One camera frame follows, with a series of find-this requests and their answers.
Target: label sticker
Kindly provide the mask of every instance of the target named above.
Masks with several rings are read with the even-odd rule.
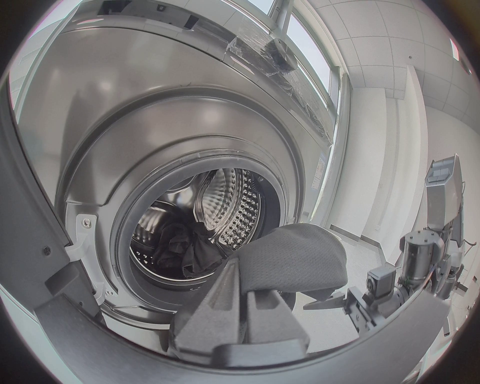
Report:
[[[325,163],[321,158],[318,159],[317,170],[315,171],[315,176],[313,177],[312,188],[319,189],[320,181],[322,180],[322,175],[324,174]]]

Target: white wall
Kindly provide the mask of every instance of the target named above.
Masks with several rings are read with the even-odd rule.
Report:
[[[382,175],[363,235],[379,242],[386,260],[395,264],[399,239],[417,217],[427,171],[427,118],[413,67],[407,67],[404,100],[387,99],[386,115]]]
[[[470,242],[480,244],[480,135],[460,120],[437,109],[426,107],[428,122],[428,164],[460,156],[462,178],[466,183],[464,193],[464,237]],[[426,201],[422,203],[417,218],[417,225],[426,225]],[[473,248],[465,257],[465,272],[460,281],[470,285],[475,271],[479,267],[479,246]]]
[[[377,194],[385,143],[385,90],[353,89],[347,147],[328,227],[362,235]]]
[[[375,201],[370,211],[363,235],[369,239],[380,242],[380,228],[388,204],[388,197],[392,192],[393,180],[396,169],[396,154],[398,152],[398,102],[393,98],[386,99],[386,140],[385,155],[380,182],[375,196]]]
[[[415,223],[428,164],[428,131],[425,105],[415,69],[407,67],[405,99],[398,106],[398,152],[393,185],[379,238],[385,259],[395,264],[399,239]]]

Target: screw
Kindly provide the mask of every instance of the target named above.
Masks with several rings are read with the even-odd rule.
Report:
[[[87,229],[91,228],[92,227],[92,221],[89,218],[86,217],[82,220],[82,225]]]

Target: plastic wrap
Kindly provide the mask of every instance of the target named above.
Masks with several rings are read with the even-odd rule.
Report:
[[[332,145],[332,138],[325,129],[327,124],[321,117],[328,117],[325,112],[322,113],[322,109],[326,110],[324,101],[300,67],[289,72],[280,68],[269,53],[272,40],[264,29],[244,17],[237,37],[228,44],[227,51],[242,58],[282,88],[313,123],[319,135]]]

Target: ceiling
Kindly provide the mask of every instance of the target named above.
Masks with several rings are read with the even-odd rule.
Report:
[[[411,64],[425,105],[480,133],[477,82],[453,58],[447,29],[421,0],[309,1],[334,37],[354,87],[381,87],[387,97],[403,99]]]

